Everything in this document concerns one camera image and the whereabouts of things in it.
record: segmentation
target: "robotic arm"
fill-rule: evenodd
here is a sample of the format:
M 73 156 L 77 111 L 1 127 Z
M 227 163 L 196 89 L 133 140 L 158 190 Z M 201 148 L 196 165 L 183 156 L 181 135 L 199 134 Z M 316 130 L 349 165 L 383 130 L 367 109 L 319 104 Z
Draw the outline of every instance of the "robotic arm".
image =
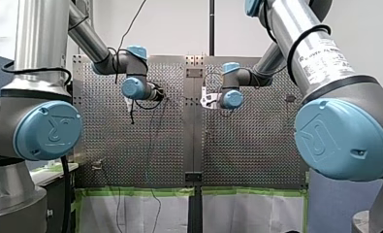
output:
M 239 87 L 257 85 L 249 77 L 271 74 L 285 59 L 304 96 L 295 139 L 305 162 L 335 180 L 383 179 L 383 88 L 375 78 L 354 71 L 330 36 L 331 29 L 321 24 L 331 3 L 246 0 L 247 14 L 268 27 L 275 43 L 252 71 L 224 64 L 219 105 L 241 106 Z M 271 84 L 271 76 L 257 78 L 262 78 L 261 86 Z
M 24 160 L 60 158 L 80 138 L 81 117 L 65 89 L 71 79 L 64 69 L 67 34 L 87 53 L 97 74 L 127 74 L 126 97 L 161 101 L 164 96 L 161 87 L 146 80 L 144 48 L 112 55 L 69 0 L 20 0 L 16 61 L 13 70 L 3 69 L 14 78 L 0 91 L 1 233 L 46 232 L 46 192 L 34 185 Z
M 94 72 L 98 75 L 126 74 L 127 79 L 122 84 L 125 97 L 161 101 L 164 90 L 146 80 L 146 49 L 131 46 L 123 53 L 117 51 L 116 54 L 111 54 L 86 20 L 87 17 L 70 2 L 69 35 L 91 59 Z

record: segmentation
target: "white wall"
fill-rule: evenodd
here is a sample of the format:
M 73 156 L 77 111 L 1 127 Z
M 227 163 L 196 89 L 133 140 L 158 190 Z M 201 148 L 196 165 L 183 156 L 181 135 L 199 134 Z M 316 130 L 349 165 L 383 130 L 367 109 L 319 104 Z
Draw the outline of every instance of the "white wall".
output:
M 383 86 L 383 0 L 334 0 L 325 23 L 355 70 Z
M 143 0 L 94 0 L 94 25 L 107 45 L 117 47 Z M 271 43 L 243 0 L 216 0 L 215 54 L 262 56 Z M 208 53 L 208 0 L 148 0 L 124 46 L 149 54 Z M 326 19 L 355 70 L 383 85 L 383 0 L 335 0 Z
M 16 53 L 16 24 L 18 0 L 0 0 L 0 56 L 14 59 Z M 68 40 L 67 69 L 72 70 L 72 55 L 78 53 L 77 45 Z
M 94 0 L 94 26 L 109 47 L 121 36 L 143 0 Z M 207 0 L 148 0 L 124 47 L 141 45 L 148 54 L 208 52 Z

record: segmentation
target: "perforated steel board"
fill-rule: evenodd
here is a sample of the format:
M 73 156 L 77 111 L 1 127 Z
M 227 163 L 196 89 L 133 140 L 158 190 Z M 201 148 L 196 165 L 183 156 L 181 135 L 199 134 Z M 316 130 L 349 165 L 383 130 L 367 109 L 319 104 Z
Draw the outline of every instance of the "perforated steel board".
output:
M 229 61 L 251 67 L 258 58 L 150 57 L 148 79 L 170 100 L 155 112 L 136 109 L 133 125 L 120 91 L 124 77 L 115 84 L 113 76 L 95 75 L 85 56 L 75 57 L 74 104 L 84 120 L 77 186 L 184 186 L 186 172 L 203 172 L 203 185 L 305 188 L 293 127 L 302 97 L 285 72 L 270 87 L 243 87 L 245 103 L 231 116 L 196 105 L 203 78 L 187 78 L 187 70 L 201 69 L 208 91 L 218 91 L 220 77 L 210 74 Z M 98 161 L 102 169 L 93 170 Z
M 121 81 L 92 72 L 85 56 L 75 57 L 74 104 L 84 131 L 75 149 L 82 166 L 77 186 L 183 186 L 182 92 L 184 57 L 150 57 L 148 79 L 167 91 L 155 111 L 135 108 L 134 124 L 121 94 Z M 145 107 L 155 103 L 140 102 Z M 92 164 L 102 161 L 102 169 Z
M 258 59 L 209 57 L 206 59 L 207 90 L 218 91 L 221 65 L 239 62 L 252 67 Z M 294 120 L 302 96 L 286 71 L 274 76 L 272 86 L 243 87 L 242 108 L 204 110 L 204 185 L 246 185 L 305 188 L 306 165 L 294 140 Z M 295 96 L 287 102 L 287 96 Z

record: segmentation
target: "sticker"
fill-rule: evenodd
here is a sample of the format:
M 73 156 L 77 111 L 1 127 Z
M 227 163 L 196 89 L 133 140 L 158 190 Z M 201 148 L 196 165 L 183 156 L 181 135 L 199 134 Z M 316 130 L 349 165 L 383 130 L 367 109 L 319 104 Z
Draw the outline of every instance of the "sticker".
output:
M 355 73 L 333 40 L 320 40 L 321 45 L 298 59 L 309 83 L 316 84 L 329 79 L 340 80 Z

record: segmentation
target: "blue joint cap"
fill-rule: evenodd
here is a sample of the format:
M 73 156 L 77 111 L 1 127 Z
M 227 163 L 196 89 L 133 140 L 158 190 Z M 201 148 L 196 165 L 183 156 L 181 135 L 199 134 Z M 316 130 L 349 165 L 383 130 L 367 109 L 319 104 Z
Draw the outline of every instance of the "blue joint cap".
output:
M 317 99 L 297 114 L 295 139 L 303 160 L 334 180 L 383 178 L 383 128 L 366 111 L 338 99 Z
M 132 52 L 135 56 L 146 60 L 146 48 L 141 46 L 129 46 L 127 50 Z
M 230 90 L 227 93 L 225 93 L 223 98 L 223 107 L 225 109 L 237 109 L 239 108 L 243 103 L 243 95 L 241 92 L 237 90 Z
M 145 86 L 139 79 L 130 77 L 122 83 L 122 94 L 134 100 L 141 100 L 145 96 Z
M 21 120 L 13 139 L 18 156 L 26 160 L 52 160 L 66 155 L 82 130 L 79 112 L 64 101 L 49 101 Z
M 239 63 L 237 62 L 229 62 L 222 65 L 222 72 L 224 73 L 224 75 L 238 69 L 239 69 Z
M 249 17 L 256 17 L 262 0 L 245 0 L 245 13 Z

